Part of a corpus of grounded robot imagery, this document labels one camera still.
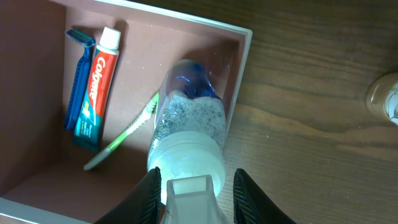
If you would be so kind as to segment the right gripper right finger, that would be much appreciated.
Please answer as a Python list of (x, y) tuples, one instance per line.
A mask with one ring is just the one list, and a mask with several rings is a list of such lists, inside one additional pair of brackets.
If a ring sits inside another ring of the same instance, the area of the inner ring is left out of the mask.
[(234, 173), (233, 205), (236, 224), (295, 224), (240, 168)]

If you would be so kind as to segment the white botanical lotion tube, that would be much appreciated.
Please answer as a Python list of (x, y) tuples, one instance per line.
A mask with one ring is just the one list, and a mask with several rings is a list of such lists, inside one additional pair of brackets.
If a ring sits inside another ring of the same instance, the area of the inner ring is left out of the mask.
[(383, 75), (371, 84), (366, 106), (374, 116), (397, 125), (397, 72)]

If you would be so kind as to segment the blue disposable razor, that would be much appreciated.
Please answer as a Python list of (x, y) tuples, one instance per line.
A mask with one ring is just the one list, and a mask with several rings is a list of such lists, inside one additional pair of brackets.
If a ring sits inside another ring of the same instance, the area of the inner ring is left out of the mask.
[(94, 38), (74, 28), (67, 30), (65, 35), (82, 45), (84, 48), (83, 55), (76, 65), (75, 77), (64, 122), (65, 129), (73, 130), (76, 126), (76, 122), (80, 113), (80, 106), (85, 94), (88, 74), (91, 69), (93, 47), (95, 46), (96, 41)]

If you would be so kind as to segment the red green toothpaste tube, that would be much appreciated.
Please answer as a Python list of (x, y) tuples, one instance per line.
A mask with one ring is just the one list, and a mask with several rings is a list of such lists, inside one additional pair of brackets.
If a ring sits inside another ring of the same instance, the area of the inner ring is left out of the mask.
[(120, 31), (109, 27), (103, 29), (74, 130), (74, 141), (95, 152), (98, 150), (108, 93), (119, 57), (120, 38)]

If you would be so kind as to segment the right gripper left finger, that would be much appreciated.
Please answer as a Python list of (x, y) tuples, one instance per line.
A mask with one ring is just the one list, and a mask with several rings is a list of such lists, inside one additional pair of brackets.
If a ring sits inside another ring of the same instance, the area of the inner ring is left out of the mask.
[(119, 205), (95, 224), (159, 224), (161, 180), (160, 169), (151, 169)]

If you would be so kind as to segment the clear pump soap bottle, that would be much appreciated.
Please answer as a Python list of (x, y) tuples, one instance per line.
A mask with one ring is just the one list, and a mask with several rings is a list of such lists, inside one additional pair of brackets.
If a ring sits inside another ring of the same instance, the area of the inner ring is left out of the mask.
[(217, 196), (225, 178), (226, 113), (204, 68), (178, 61), (159, 92), (147, 168), (159, 168), (162, 223), (228, 223)]

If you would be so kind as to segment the green white toothbrush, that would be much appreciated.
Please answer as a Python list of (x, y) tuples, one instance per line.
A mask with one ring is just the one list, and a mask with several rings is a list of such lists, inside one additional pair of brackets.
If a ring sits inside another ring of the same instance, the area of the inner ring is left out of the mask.
[(112, 152), (114, 152), (126, 138), (140, 128), (148, 119), (151, 118), (156, 106), (159, 103), (159, 92), (157, 92), (146, 104), (141, 114), (111, 143), (109, 143), (101, 152), (95, 155), (88, 163), (83, 166), (84, 170), (92, 170), (103, 162)]

